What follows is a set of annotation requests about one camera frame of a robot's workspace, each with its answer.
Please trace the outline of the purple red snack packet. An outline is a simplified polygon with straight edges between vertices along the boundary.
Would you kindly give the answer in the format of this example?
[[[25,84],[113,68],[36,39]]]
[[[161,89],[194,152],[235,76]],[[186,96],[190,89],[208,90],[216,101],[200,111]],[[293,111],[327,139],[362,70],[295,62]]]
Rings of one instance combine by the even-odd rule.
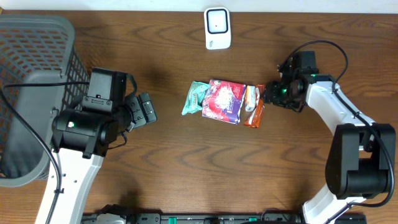
[[[246,85],[223,80],[210,80],[203,103],[202,116],[239,124]]]

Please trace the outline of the orange red snack packet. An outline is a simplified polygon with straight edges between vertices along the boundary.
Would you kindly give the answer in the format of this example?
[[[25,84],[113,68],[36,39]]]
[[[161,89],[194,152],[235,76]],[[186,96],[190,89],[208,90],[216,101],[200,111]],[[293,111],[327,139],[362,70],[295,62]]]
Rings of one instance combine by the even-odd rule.
[[[265,92],[265,85],[255,85],[259,88],[259,101],[256,108],[250,112],[248,119],[244,122],[245,126],[250,128],[258,128],[261,124],[262,115],[264,112],[264,92]]]

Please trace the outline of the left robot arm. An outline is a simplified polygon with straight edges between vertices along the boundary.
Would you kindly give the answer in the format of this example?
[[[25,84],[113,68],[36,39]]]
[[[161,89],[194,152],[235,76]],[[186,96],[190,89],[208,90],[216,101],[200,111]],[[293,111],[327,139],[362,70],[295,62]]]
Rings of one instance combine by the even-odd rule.
[[[118,135],[157,120],[148,93],[130,94],[112,116],[66,109],[53,121],[52,155],[36,223],[80,223],[92,183]]]

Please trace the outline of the teal wipes packet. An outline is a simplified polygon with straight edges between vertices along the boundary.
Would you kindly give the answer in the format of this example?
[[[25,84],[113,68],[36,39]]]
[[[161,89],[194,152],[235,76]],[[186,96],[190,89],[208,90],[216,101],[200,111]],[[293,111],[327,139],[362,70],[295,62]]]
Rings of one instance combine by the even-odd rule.
[[[193,114],[202,110],[201,104],[210,85],[203,82],[192,82],[182,110],[182,115]]]

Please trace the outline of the white orange small packet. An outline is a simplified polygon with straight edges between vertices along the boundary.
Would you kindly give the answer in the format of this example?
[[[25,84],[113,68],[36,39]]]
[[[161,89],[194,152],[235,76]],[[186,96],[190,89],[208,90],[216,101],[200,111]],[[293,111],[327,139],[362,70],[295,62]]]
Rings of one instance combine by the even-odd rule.
[[[252,112],[259,101],[259,88],[257,86],[247,86],[244,97],[244,108],[246,112]]]

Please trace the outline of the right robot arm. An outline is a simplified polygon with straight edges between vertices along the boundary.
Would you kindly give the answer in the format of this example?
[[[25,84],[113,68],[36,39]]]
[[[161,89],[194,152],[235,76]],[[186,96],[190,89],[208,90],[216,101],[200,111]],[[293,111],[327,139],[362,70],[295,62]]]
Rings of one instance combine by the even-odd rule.
[[[353,206],[368,207],[367,199],[394,192],[396,132],[379,124],[345,96],[337,80],[320,73],[313,51],[295,50],[277,67],[280,80],[269,82],[261,99],[266,104],[318,113],[333,135],[325,166],[326,184],[301,208],[303,223],[334,223]]]

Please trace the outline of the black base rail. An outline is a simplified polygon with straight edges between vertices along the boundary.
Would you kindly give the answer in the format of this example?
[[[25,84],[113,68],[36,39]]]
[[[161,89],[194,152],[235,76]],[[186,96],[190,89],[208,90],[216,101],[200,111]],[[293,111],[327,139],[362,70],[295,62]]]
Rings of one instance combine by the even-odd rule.
[[[124,223],[124,224],[240,224],[275,223],[301,224],[304,222],[297,213],[268,209],[262,214],[166,214],[134,213],[119,205],[107,205],[99,213],[82,216],[83,224]]]

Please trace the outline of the grey plastic basket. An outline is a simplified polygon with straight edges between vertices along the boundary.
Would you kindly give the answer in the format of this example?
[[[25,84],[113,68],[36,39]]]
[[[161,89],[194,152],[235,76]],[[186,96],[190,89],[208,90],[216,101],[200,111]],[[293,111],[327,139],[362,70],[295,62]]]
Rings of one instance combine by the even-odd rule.
[[[12,107],[50,144],[54,117],[90,79],[74,47],[75,30],[58,16],[1,16],[1,88]],[[48,176],[49,157],[1,105],[1,186],[20,187]]]

